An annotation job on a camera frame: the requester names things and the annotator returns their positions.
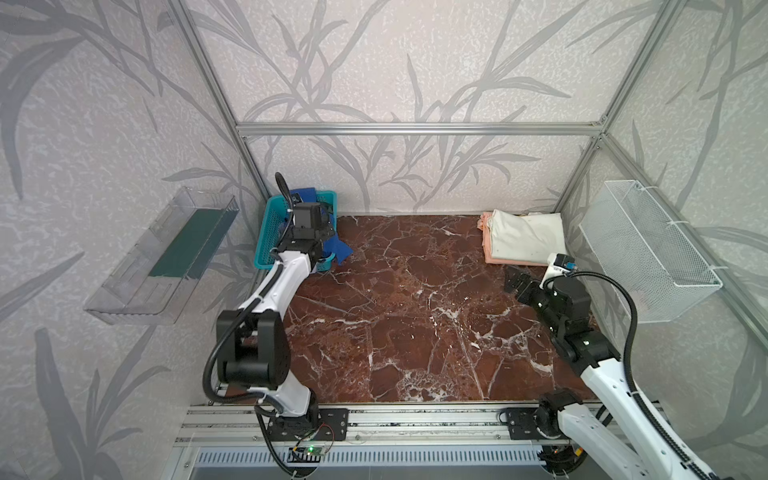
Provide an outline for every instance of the brown marble table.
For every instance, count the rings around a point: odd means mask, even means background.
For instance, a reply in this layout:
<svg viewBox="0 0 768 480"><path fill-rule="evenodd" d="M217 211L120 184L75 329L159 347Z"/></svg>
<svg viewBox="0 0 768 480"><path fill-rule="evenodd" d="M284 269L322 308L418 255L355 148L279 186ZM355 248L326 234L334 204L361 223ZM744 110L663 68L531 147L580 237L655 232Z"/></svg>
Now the brown marble table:
<svg viewBox="0 0 768 480"><path fill-rule="evenodd" d="M355 253L310 275L285 319L291 368L320 402L535 400L555 386L594 398L502 291L477 219L339 218Z"/></svg>

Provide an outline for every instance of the blue fabric in basket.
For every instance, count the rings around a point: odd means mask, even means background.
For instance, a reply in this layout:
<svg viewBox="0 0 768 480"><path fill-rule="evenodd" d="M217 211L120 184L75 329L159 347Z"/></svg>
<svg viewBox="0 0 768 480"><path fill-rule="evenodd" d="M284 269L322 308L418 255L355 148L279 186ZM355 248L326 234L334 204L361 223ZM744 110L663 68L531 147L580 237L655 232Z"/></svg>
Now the blue fabric in basket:
<svg viewBox="0 0 768 480"><path fill-rule="evenodd" d="M317 202L317 190L314 188L297 188L295 190L291 190L290 193L291 196L298 194L302 202ZM336 212L333 212L333 214L329 212L329 215L331 216L331 223L333 223L333 217L335 214ZM338 262L339 265L341 265L348 256L352 255L353 251L354 250L349 248L349 245L339 239L339 234L330 237L325 241L325 243L323 243L323 256L327 258L330 257L331 253L335 253L336 262Z"/></svg>

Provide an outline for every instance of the transparent acrylic container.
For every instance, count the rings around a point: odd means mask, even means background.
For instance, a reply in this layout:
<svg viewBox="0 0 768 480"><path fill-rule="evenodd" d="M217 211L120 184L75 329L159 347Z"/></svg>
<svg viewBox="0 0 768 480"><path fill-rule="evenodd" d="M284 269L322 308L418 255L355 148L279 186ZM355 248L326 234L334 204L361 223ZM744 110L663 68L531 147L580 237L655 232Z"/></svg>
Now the transparent acrylic container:
<svg viewBox="0 0 768 480"><path fill-rule="evenodd" d="M636 180L605 182L579 227L605 274L632 296L638 322L669 322L723 285Z"/></svg>
<svg viewBox="0 0 768 480"><path fill-rule="evenodd" d="M85 311L110 324L176 322L238 211L232 194L182 187Z"/></svg>

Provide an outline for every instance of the floral wallpaper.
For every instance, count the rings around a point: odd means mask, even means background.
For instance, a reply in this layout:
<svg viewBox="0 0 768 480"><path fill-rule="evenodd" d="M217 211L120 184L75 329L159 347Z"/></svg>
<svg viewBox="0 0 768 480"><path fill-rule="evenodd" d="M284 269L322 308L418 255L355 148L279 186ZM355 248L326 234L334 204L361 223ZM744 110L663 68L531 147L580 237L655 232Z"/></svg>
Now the floral wallpaper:
<svg viewBox="0 0 768 480"><path fill-rule="evenodd" d="M766 305L768 230L761 218L768 121L768 2L689 1L611 134ZM599 263L578 224L605 180L624 179L598 152L563 210L582 268ZM614 292L589 283L600 324L622 347L628 318ZM719 295L669 323L641 325L638 383L721 477L768 468L768 356Z"/></svg>
<svg viewBox="0 0 768 480"><path fill-rule="evenodd" d="M263 201L164 2L0 2L0 478L157 478ZM173 326L83 310L180 186L241 211Z"/></svg>
<svg viewBox="0 0 768 480"><path fill-rule="evenodd" d="M589 122L607 107L660 2L187 4L240 122ZM266 177L295 170L302 185L335 190L340 210L356 214L546 210L588 142L249 140Z"/></svg>

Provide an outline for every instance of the teal plastic basket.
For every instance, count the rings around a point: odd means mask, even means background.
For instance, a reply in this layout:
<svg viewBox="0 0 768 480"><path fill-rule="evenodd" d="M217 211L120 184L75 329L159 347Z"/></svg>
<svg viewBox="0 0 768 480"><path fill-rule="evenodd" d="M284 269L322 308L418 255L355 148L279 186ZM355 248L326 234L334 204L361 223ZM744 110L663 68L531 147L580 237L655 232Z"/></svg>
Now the teal plastic basket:
<svg viewBox="0 0 768 480"><path fill-rule="evenodd" d="M336 229L336 192L331 190L318 190L317 201L333 205L333 229ZM270 250L277 246L280 239L280 225L288 218L288 203L282 195L275 195L266 202L264 211L264 220L261 222L261 234L259 243L256 247L256 258L253 259L253 265L258 269L269 270L275 263L270 255ZM331 253L330 257L323 258L317 262L317 271L325 272L330 270L331 262L336 257Z"/></svg>

